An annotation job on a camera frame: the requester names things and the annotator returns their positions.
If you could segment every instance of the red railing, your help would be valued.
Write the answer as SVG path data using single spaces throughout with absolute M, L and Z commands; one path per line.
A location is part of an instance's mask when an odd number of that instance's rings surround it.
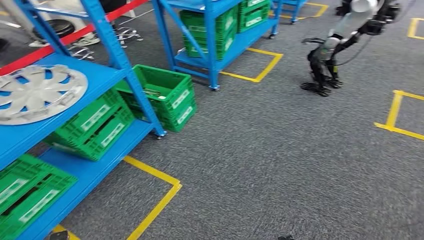
M 108 13 L 106 15 L 106 18 L 111 22 L 115 19 L 117 19 L 119 16 L 125 14 L 126 12 L 135 9 L 136 7 L 146 3 L 148 0 L 133 0 L 130 3 L 125 4 L 124 6 L 116 9 L 115 11 L 112 11 L 110 13 Z M 68 45 L 76 40 L 78 40 L 79 38 L 81 38 L 82 36 L 91 33 L 95 30 L 93 24 L 89 24 L 86 27 L 73 32 L 63 38 L 61 38 L 61 42 L 64 45 Z M 30 54 L 19 58 L 18 60 L 9 63 L 5 66 L 3 66 L 2 68 L 0 68 L 0 76 L 2 75 L 6 75 L 9 74 L 15 70 L 24 68 L 28 65 L 31 65 L 32 63 L 44 58 L 45 56 L 53 53 L 53 48 L 51 46 L 45 46 L 42 47 L 38 50 L 35 50 L 33 52 L 31 52 Z

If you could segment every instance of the stacked crates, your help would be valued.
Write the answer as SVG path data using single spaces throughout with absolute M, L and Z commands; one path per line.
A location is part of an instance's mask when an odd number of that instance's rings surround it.
M 242 33 L 268 20 L 271 0 L 243 0 L 238 6 L 237 32 Z
M 140 64 L 135 65 L 133 70 L 163 128 L 181 131 L 197 108 L 191 76 Z M 147 121 L 127 82 L 119 82 L 115 89 L 135 117 Z
M 28 154 L 0 171 L 0 239 L 18 237 L 76 181 Z
M 231 8 L 215 19 L 216 59 L 221 61 L 234 42 L 237 32 L 238 6 Z M 182 10 L 179 17 L 188 28 L 203 53 L 208 54 L 207 33 L 203 13 Z M 198 58 L 200 54 L 189 39 L 183 36 L 185 51 L 189 57 Z
M 43 141 L 62 151 L 98 161 L 134 119 L 119 93 L 110 89 Z

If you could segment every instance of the crate label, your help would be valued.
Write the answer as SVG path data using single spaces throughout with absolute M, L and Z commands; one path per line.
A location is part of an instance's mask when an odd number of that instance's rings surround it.
M 111 109 L 110 106 L 107 104 L 103 104 L 101 108 L 99 108 L 93 116 L 91 116 L 87 121 L 85 121 L 80 127 L 84 131 L 88 131 L 103 115 L 105 115 L 109 109 Z
M 187 110 L 185 110 L 185 112 L 184 112 L 184 114 L 180 117 L 180 118 L 178 118 L 178 120 L 176 121 L 178 124 L 181 124 L 183 121 L 184 121 L 184 119 L 186 119 L 187 118 L 187 116 L 191 113 L 193 111 L 193 107 L 192 106 L 189 106 L 188 108 L 187 108 Z
M 246 27 L 250 27 L 250 26 L 252 26 L 253 24 L 257 24 L 257 23 L 259 23 L 260 21 L 262 21 L 262 16 L 258 16 L 258 17 L 256 17 L 256 18 L 254 18 L 254 19 L 252 19 L 252 20 L 250 20 L 250 21 L 246 22 Z
M 8 199 L 12 194 L 16 193 L 20 188 L 22 188 L 29 180 L 18 178 L 12 184 L 10 184 L 6 189 L 0 192 L 0 204 L 2 204 L 6 199 Z
M 230 48 L 232 43 L 233 43 L 233 38 L 232 37 L 228 38 L 228 40 L 225 43 L 225 51 L 227 51 L 228 48 Z
M 172 103 L 172 109 L 176 109 L 181 102 L 189 95 L 190 91 L 188 89 L 184 90 L 181 95 Z
M 206 27 L 205 26 L 193 26 L 193 25 L 190 25 L 190 26 L 188 26 L 188 29 L 190 31 L 193 31 L 193 32 L 206 33 Z
M 228 30 L 233 23 L 234 23 L 233 16 L 229 16 L 229 18 L 226 20 L 226 23 L 225 23 L 225 30 Z
M 208 50 L 207 48 L 200 48 L 200 49 L 201 49 L 201 51 L 202 51 L 204 54 L 208 54 L 208 53 L 209 53 L 209 50 Z M 192 47 L 191 47 L 191 51 L 192 51 L 192 52 L 196 52 L 196 53 L 198 52 L 198 51 L 197 51 L 197 49 L 196 49 L 194 46 L 192 46 Z
M 50 190 L 39 202 L 37 202 L 29 211 L 19 218 L 19 221 L 26 223 L 33 218 L 46 204 L 48 204 L 57 194 L 58 190 Z
M 119 132 L 125 127 L 125 124 L 118 123 L 116 125 L 115 129 L 105 138 L 103 141 L 101 141 L 101 145 L 105 148 L 108 144 L 112 142 L 112 140 L 119 134 Z
M 260 4 L 260 3 L 262 3 L 263 1 L 265 1 L 265 0 L 252 0 L 252 1 L 248 1 L 248 2 L 247 2 L 247 6 L 248 6 L 248 7 L 251 7 L 251 6 L 253 6 L 253 5 L 256 5 L 256 4 Z

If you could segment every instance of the black object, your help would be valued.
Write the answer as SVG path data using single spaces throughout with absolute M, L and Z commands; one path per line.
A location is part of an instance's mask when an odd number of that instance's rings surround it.
M 63 38 L 75 31 L 75 26 L 72 22 L 64 19 L 52 19 L 46 21 L 50 24 L 51 28 L 56 32 L 59 38 Z M 34 35 L 39 39 L 44 39 L 43 36 L 34 28 L 32 30 Z
M 110 13 L 127 4 L 127 0 L 100 0 L 105 13 Z
M 48 240 L 69 240 L 68 231 L 60 231 L 60 232 L 52 233 Z
M 337 16 L 344 16 L 347 13 L 351 12 L 351 2 L 352 0 L 342 0 L 341 6 L 335 8 L 335 14 Z
M 9 46 L 9 41 L 3 38 L 0 38 L 0 52 L 5 50 Z
M 278 240 L 295 240 L 292 235 L 279 236 Z

